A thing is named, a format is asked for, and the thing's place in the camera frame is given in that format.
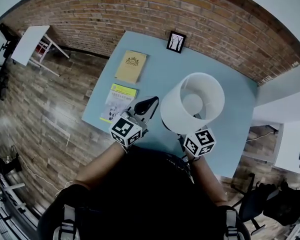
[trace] cable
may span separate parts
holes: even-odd
[[[68,181],[68,182],[65,184],[64,188],[61,189],[61,190],[59,190],[59,189],[57,189],[57,188],[55,187],[55,185],[53,185],[52,183],[50,183],[50,182],[47,181],[46,179],[42,178],[42,177],[39,176],[38,174],[33,173],[33,171],[30,170],[30,168],[29,168],[28,165],[26,164],[26,162],[25,162],[25,160],[23,159],[23,157],[22,157],[21,155],[19,155],[19,157],[22,159],[22,161],[23,161],[25,167],[26,167],[26,168],[27,168],[34,176],[37,176],[37,177],[39,177],[40,179],[44,180],[46,183],[50,184],[51,186],[53,186],[53,187],[57,190],[57,193],[55,194],[55,197],[57,197],[58,194],[59,194],[62,190],[64,190],[64,189],[67,187],[67,184],[68,184],[68,183],[71,183],[71,182],[72,182],[72,181]]]
[[[270,132],[268,132],[267,134],[261,135],[261,136],[259,136],[259,137],[257,137],[257,138],[248,139],[246,142],[255,141],[255,140],[257,140],[257,139],[260,139],[260,138],[262,138],[262,137],[265,137],[265,136],[267,136],[267,135],[269,135],[269,134],[274,134],[274,133],[275,133],[274,131],[270,131]]]

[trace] book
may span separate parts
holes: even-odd
[[[137,96],[137,90],[119,84],[112,84],[110,92],[105,100],[105,108],[100,119],[112,123],[117,115],[120,115]]]
[[[121,81],[135,84],[146,62],[146,59],[146,54],[127,50],[114,77]]]

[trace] framed picture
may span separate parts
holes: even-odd
[[[180,54],[182,47],[184,47],[186,37],[184,34],[171,31],[166,48]]]

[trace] yellow book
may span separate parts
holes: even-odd
[[[117,115],[120,115],[137,96],[137,90],[119,84],[112,84],[105,108],[100,119],[112,123]]]
[[[121,81],[135,84],[146,62],[146,58],[146,54],[127,50],[114,77]]]

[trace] red brick wall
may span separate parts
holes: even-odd
[[[167,40],[174,30],[259,84],[300,63],[298,40],[251,0],[28,0],[2,21],[15,31],[51,25],[58,44],[107,56],[125,31]]]

